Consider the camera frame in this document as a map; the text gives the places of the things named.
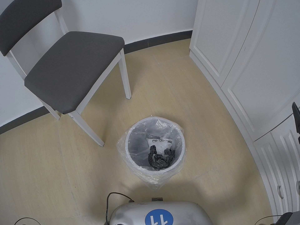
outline wooden floor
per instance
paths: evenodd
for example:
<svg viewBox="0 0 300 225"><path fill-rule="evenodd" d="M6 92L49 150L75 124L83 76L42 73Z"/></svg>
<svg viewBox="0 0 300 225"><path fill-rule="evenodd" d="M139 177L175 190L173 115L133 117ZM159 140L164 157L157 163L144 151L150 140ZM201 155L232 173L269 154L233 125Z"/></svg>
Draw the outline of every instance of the wooden floor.
<svg viewBox="0 0 300 225"><path fill-rule="evenodd" d="M249 149L189 58L189 43L187 39L126 54L130 100L118 66L112 70L82 113L104 147L68 115L57 121L47 114L0 135L0 224L32 217L41 225L102 225L112 191L138 202L151 197L193 201L214 225L252 225L271 215ZM159 191L135 177L116 149L125 130L150 115L182 126L187 148L185 166ZM126 202L112 195L109 214ZM29 220L20 224L37 225Z"/></svg>

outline crumpled black plastic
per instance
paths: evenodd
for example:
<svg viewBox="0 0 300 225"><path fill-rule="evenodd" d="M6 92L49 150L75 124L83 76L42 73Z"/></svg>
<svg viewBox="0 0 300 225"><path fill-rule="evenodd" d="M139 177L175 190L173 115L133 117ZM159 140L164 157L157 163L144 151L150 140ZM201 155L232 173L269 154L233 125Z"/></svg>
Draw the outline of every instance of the crumpled black plastic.
<svg viewBox="0 0 300 225"><path fill-rule="evenodd" d="M150 166L160 170L170 166L173 158L175 157L175 150L165 149L165 155L157 154L156 146L152 145L150 147L150 153L148 154L148 162Z"/></svg>

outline chair backrest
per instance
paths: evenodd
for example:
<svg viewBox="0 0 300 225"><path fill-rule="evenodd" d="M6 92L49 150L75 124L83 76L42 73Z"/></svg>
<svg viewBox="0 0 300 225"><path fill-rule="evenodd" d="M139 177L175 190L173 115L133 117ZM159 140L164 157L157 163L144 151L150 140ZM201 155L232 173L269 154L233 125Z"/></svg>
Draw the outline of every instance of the chair backrest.
<svg viewBox="0 0 300 225"><path fill-rule="evenodd" d="M0 15L3 56L35 25L62 7L62 0L14 0Z"/></svg>

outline gray upholstery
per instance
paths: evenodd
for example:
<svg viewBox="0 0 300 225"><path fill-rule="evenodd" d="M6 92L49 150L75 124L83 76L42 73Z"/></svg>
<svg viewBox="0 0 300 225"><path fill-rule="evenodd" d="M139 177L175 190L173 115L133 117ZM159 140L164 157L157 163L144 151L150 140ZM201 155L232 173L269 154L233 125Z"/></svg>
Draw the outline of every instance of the gray upholstery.
<svg viewBox="0 0 300 225"><path fill-rule="evenodd" d="M3 56L35 25L60 7L61 0L14 0L0 15Z"/></svg>
<svg viewBox="0 0 300 225"><path fill-rule="evenodd" d="M74 111L124 47L117 36L68 32L37 62L25 86L63 114Z"/></svg>

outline cabinet handle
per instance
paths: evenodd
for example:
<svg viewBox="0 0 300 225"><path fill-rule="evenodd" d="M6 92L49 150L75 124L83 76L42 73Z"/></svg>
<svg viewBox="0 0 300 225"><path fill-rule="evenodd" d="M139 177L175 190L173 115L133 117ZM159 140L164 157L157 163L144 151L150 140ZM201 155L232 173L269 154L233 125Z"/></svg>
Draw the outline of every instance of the cabinet handle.
<svg viewBox="0 0 300 225"><path fill-rule="evenodd" d="M281 198L281 199L283 199L284 197L281 195L281 186L278 186L278 194L279 194L279 197Z"/></svg>
<svg viewBox="0 0 300 225"><path fill-rule="evenodd" d="M298 194L300 195L300 181L298 181L297 183L298 183L298 186L297 186L297 188L298 188Z"/></svg>

